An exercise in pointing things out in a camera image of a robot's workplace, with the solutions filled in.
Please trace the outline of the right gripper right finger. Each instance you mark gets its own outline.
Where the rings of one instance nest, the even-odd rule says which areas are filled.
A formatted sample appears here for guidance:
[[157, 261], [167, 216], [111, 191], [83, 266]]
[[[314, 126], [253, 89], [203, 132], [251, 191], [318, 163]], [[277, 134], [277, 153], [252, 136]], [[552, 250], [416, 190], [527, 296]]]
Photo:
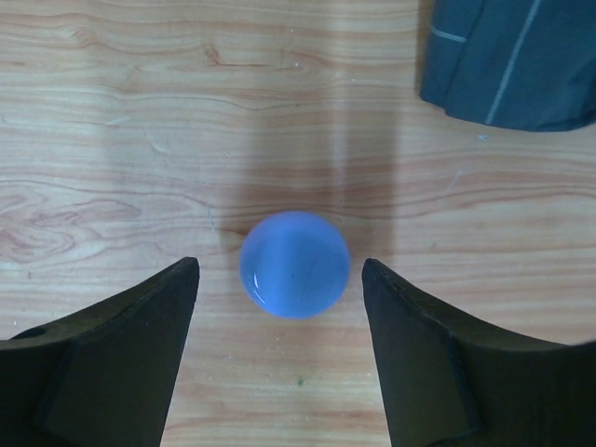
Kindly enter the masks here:
[[591, 446], [595, 344], [473, 317], [375, 259], [363, 301], [394, 446]]

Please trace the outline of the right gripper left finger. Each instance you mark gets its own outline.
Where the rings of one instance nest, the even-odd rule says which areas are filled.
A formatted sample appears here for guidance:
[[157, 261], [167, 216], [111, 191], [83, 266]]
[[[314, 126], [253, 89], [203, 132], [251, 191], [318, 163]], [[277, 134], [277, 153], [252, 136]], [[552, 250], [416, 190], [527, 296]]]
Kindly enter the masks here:
[[196, 303], [193, 257], [1, 343], [4, 446], [158, 446]]

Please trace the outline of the lilac earbud charging case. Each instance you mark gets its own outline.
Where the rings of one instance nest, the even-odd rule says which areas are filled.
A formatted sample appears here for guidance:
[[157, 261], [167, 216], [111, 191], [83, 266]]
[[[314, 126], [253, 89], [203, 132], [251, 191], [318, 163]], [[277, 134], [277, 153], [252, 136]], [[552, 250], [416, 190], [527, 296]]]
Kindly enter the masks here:
[[246, 293], [279, 318], [312, 318], [327, 311], [344, 293], [350, 272], [342, 233], [305, 211], [263, 219], [247, 234], [238, 257]]

